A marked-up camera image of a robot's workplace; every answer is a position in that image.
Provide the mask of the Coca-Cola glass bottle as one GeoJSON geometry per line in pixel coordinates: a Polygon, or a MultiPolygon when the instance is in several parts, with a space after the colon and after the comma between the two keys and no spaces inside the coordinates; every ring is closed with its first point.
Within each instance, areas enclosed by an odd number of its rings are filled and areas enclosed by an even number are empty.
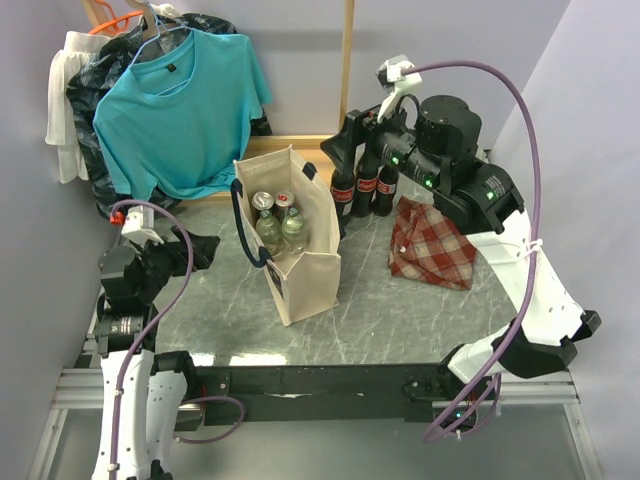
{"type": "Polygon", "coordinates": [[[356,167],[355,190],[352,205],[354,217],[366,217],[371,212],[371,202],[377,186],[378,168],[368,154],[364,154],[356,167]]]}
{"type": "Polygon", "coordinates": [[[352,172],[335,169],[331,176],[330,191],[334,200],[341,236],[346,235],[346,226],[351,219],[355,191],[355,176],[352,172]]]}
{"type": "Polygon", "coordinates": [[[372,204],[372,211],[375,215],[385,217],[391,213],[398,181],[399,172],[395,167],[385,165],[381,169],[372,204]]]}

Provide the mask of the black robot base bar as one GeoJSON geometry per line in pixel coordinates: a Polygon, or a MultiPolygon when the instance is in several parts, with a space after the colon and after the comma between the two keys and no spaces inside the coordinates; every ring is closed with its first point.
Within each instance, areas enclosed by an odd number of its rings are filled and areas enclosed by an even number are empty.
{"type": "Polygon", "coordinates": [[[432,422],[436,403],[449,403],[463,383],[438,363],[377,365],[187,366],[156,360],[158,371],[184,372],[185,399],[227,396],[242,404],[208,401],[206,426],[246,422],[401,418],[432,422]]]}

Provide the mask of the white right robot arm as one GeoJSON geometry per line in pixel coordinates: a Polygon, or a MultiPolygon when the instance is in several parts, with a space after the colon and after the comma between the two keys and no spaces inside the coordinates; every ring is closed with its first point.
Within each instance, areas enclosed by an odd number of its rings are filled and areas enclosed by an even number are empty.
{"type": "Polygon", "coordinates": [[[460,398],[477,375],[528,379],[566,369],[576,342],[591,337],[601,318],[556,275],[542,250],[539,217],[527,213],[509,174],[477,158],[480,117],[450,95],[421,101],[413,127],[401,107],[386,118],[380,109],[349,112],[340,131],[321,142],[335,176],[388,167],[430,191],[434,207],[484,257],[518,310],[509,325],[449,354],[438,374],[441,392],[460,398]]]}

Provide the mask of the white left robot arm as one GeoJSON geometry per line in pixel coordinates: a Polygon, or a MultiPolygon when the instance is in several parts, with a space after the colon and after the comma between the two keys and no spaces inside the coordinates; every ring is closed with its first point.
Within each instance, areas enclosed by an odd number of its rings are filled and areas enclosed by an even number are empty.
{"type": "Polygon", "coordinates": [[[95,479],[168,479],[182,402],[202,392],[187,351],[157,353],[155,298],[172,277],[208,269],[217,236],[189,234],[145,246],[121,245],[99,262],[103,293],[94,330],[103,379],[95,479]]]}

